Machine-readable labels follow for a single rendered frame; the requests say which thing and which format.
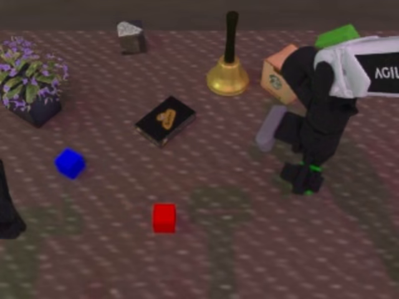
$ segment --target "dark background wall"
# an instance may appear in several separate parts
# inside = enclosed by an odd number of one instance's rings
[[[147,29],[220,29],[224,13],[241,29],[399,28],[395,0],[0,0],[0,29],[112,29],[143,19]]]

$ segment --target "red cube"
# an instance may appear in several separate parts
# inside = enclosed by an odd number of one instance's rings
[[[174,233],[176,230],[176,206],[174,204],[154,204],[152,226],[155,233]]]

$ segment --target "golden bell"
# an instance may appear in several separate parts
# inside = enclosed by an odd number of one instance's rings
[[[218,64],[206,75],[206,81],[208,88],[214,93],[234,96],[245,91],[249,84],[249,77],[237,57],[233,63],[228,64],[222,56]]]

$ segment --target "potted plant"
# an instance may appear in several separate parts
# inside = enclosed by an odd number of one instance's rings
[[[60,85],[68,67],[54,54],[42,55],[22,37],[0,45],[0,97],[6,108],[36,127],[61,111]]]

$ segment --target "bell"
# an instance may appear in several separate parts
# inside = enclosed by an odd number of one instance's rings
[[[206,81],[212,92],[218,95],[234,96],[245,91],[249,78],[239,59],[235,56],[238,13],[228,12],[226,22],[227,36],[224,55],[218,60],[218,64],[208,72]]]

